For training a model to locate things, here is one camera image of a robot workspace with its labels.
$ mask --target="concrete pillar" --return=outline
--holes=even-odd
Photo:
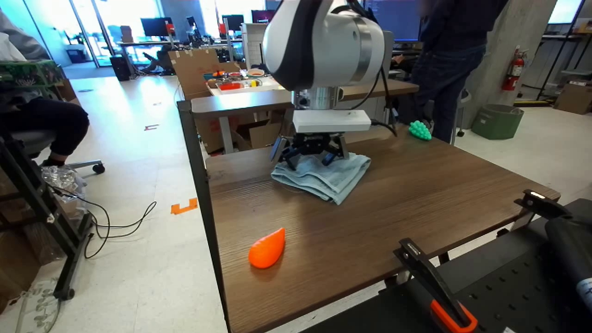
[[[487,53],[483,62],[466,82],[472,100],[465,109],[462,128],[471,127],[478,110],[485,104],[514,103],[522,79],[516,90],[501,90],[514,50],[520,45],[521,50],[529,50],[528,58],[534,58],[555,3],[556,0],[508,1],[494,30],[488,35]]]

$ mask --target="computer tower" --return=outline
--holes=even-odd
[[[115,76],[120,82],[129,81],[130,80],[130,68],[126,63],[126,60],[123,58],[122,55],[116,55],[110,58],[111,65],[113,66],[113,71],[115,72]]]

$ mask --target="black pants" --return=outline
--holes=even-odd
[[[416,114],[423,119],[424,107],[434,101],[432,136],[450,143],[456,104],[469,74],[479,66],[485,45],[454,52],[423,52],[413,67],[411,81],[419,85],[415,94]]]
[[[56,140],[50,149],[59,155],[71,155],[88,130],[88,115],[76,104],[36,98],[20,110],[0,113],[0,122],[11,132],[51,130]]]

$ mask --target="green box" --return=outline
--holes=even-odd
[[[473,133],[490,140],[511,139],[516,134],[524,111],[500,104],[483,106],[473,122]]]
[[[19,88],[52,87],[64,80],[53,60],[0,61],[0,73],[11,75],[11,83]]]

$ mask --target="green toy grapes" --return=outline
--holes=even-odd
[[[414,137],[421,140],[429,141],[432,139],[432,135],[426,125],[418,120],[411,123],[409,126],[409,132],[411,132]]]

